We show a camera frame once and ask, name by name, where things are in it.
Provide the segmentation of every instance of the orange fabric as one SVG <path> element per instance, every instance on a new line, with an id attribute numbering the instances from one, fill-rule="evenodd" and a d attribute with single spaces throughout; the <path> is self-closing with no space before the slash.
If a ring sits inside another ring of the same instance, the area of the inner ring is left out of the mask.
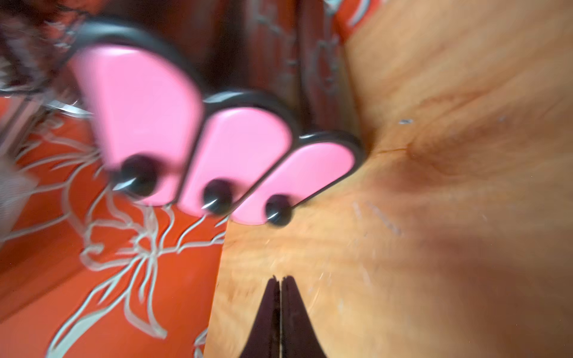
<path id="1" fill-rule="evenodd" d="M 193 357 L 226 224 L 182 235 L 199 218 L 112 194 L 87 121 L 41 123 L 17 163 L 40 182 L 0 248 L 0 356 Z"/>

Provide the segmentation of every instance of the pink plastic piece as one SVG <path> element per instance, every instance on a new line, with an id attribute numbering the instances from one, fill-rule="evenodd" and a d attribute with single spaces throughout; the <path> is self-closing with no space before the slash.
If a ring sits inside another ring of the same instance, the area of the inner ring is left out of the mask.
<path id="1" fill-rule="evenodd" d="M 246 198 L 231 219 L 262 225 L 266 222 L 266 201 L 272 195 L 286 195 L 291 205 L 296 205 L 346 174 L 353 165 L 354 155 L 342 145 L 317 143 L 300 148 Z"/>
<path id="2" fill-rule="evenodd" d="M 213 179 L 232 183 L 233 200 L 243 196 L 292 143 L 289 127 L 257 108 L 233 108 L 207 119 L 178 206 L 203 215 L 203 189 Z"/>
<path id="3" fill-rule="evenodd" d="M 170 62 L 126 46 L 88 48 L 73 69 L 94 114 L 105 168 L 116 170 L 133 154 L 158 159 L 167 172 L 141 202 L 172 201 L 203 115 L 199 89 Z"/>

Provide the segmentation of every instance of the wood grain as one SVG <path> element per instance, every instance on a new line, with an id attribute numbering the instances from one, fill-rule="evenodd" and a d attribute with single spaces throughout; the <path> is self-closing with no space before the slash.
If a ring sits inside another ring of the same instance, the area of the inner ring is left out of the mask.
<path id="1" fill-rule="evenodd" d="M 380 9 L 347 45 L 368 161 L 284 229 L 229 225 L 206 357 L 238 356 L 287 274 L 331 358 L 573 356 L 572 19 Z"/>

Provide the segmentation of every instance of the black rivet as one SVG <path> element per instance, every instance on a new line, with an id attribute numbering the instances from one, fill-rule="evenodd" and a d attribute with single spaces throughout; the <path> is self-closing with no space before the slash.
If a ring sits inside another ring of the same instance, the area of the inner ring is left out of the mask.
<path id="1" fill-rule="evenodd" d="M 286 226 L 292 219 L 292 207 L 286 195 L 273 195 L 266 201 L 267 222 L 275 226 Z"/>
<path id="2" fill-rule="evenodd" d="M 146 155 L 132 155 L 112 174 L 112 189 L 141 199 L 155 191 L 159 179 L 159 162 Z"/>
<path id="3" fill-rule="evenodd" d="M 233 205 L 231 183 L 222 179 L 213 179 L 203 190 L 203 209 L 215 215 L 227 215 Z"/>

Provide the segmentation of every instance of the scratch mark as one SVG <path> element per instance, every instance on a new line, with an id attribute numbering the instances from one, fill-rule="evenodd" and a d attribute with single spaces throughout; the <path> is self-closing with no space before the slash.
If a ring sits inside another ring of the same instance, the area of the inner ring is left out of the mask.
<path id="1" fill-rule="evenodd" d="M 384 223 L 384 225 L 390 229 L 394 234 L 400 236 L 402 235 L 402 231 L 400 230 L 400 228 L 396 227 L 396 225 L 392 224 L 388 218 L 386 218 L 386 216 L 380 211 L 380 209 L 378 208 L 378 206 L 372 204 L 371 202 L 367 202 L 367 204 L 370 206 L 370 208 L 372 209 L 372 211 L 374 212 L 374 214 L 376 214 L 376 216 L 382 220 L 382 222 Z"/>
<path id="2" fill-rule="evenodd" d="M 373 154 L 385 154 L 385 153 L 401 152 L 401 151 L 407 151 L 407 150 L 408 150 L 408 148 L 404 147 L 404 148 L 396 148 L 396 149 L 376 151 Z"/>
<path id="3" fill-rule="evenodd" d="M 368 271 L 366 270 L 364 265 L 360 265 L 360 268 L 362 269 L 362 280 L 364 281 L 365 284 L 372 287 L 372 281 L 370 281 L 370 275 L 368 274 Z"/>
<path id="4" fill-rule="evenodd" d="M 312 308 L 315 306 L 316 300 L 317 300 L 317 298 L 319 298 L 319 295 L 320 295 L 320 288 L 318 290 L 316 290 L 316 295 L 312 299 L 311 305 L 308 307 L 308 315 L 309 316 L 311 315 Z"/>
<path id="5" fill-rule="evenodd" d="M 555 103 L 553 103 L 552 105 L 550 105 L 550 106 L 547 108 L 547 110 L 545 110 L 545 112 L 543 112 L 543 113 L 541 114 L 541 116 L 539 116 L 538 119 L 544 119 L 545 116 L 547 116 L 547 114 L 548 114 L 549 112 L 551 112 L 551 110 L 552 110 L 555 106 L 557 106 L 562 100 L 563 100 L 563 98 L 558 99 L 557 102 L 555 102 Z"/>
<path id="6" fill-rule="evenodd" d="M 352 206 L 354 207 L 354 214 L 358 218 L 358 220 L 362 220 L 362 212 L 360 211 L 360 206 L 357 202 L 353 202 Z"/>

